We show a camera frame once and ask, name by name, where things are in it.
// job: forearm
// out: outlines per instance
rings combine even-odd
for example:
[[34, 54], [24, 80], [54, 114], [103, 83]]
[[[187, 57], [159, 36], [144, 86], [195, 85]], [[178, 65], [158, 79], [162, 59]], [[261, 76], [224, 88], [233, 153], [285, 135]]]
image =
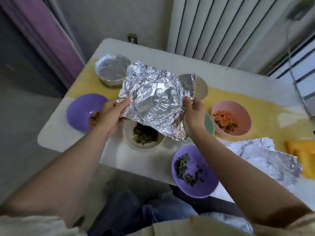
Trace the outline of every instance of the forearm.
[[191, 138], [250, 222], [286, 226], [311, 212], [292, 193], [235, 155], [206, 130], [193, 131]]
[[10, 197], [1, 213], [56, 215], [70, 226], [104, 150], [105, 131], [96, 126]]

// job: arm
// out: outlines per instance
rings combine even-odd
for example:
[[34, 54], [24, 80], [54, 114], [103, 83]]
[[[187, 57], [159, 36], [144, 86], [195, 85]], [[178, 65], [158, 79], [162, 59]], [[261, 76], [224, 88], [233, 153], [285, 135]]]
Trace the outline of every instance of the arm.
[[0, 208], [0, 215], [55, 215], [71, 226], [120, 111], [129, 103], [129, 98], [118, 105], [116, 99], [105, 103], [96, 126], [15, 192]]
[[251, 223], [285, 227], [312, 211], [268, 175], [222, 145], [204, 126], [200, 100], [184, 99], [185, 123], [193, 142]]

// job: pink curtain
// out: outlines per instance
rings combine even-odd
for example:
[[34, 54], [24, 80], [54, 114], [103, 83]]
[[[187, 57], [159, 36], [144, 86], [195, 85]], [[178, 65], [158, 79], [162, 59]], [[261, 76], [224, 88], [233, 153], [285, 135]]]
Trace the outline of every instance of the pink curtain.
[[68, 35], [42, 0], [0, 0], [20, 29], [67, 89], [84, 67]]

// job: person's left hand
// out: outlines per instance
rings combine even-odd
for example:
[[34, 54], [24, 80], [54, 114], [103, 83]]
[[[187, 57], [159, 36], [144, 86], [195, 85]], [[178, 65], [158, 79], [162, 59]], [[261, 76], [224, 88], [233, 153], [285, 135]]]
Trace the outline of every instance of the person's left hand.
[[103, 104], [100, 118], [96, 124], [96, 127], [103, 128], [109, 134], [108, 136], [116, 131], [120, 112], [131, 103], [131, 98], [125, 98], [119, 104], [116, 104], [116, 101], [117, 99], [115, 98]]

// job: foil sheet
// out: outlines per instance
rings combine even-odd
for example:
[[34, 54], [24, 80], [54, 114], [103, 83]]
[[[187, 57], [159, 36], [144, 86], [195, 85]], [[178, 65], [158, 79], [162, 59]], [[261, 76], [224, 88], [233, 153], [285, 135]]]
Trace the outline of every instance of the foil sheet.
[[105, 55], [95, 63], [95, 72], [110, 87], [123, 84], [130, 60], [123, 55]]
[[231, 151], [260, 169], [265, 174], [293, 192], [302, 172], [297, 157], [276, 151], [273, 140], [258, 138], [226, 145]]
[[131, 64], [117, 102], [132, 98], [122, 117], [150, 126], [174, 140], [184, 140], [183, 97], [194, 99], [195, 74], [174, 74], [140, 61]]

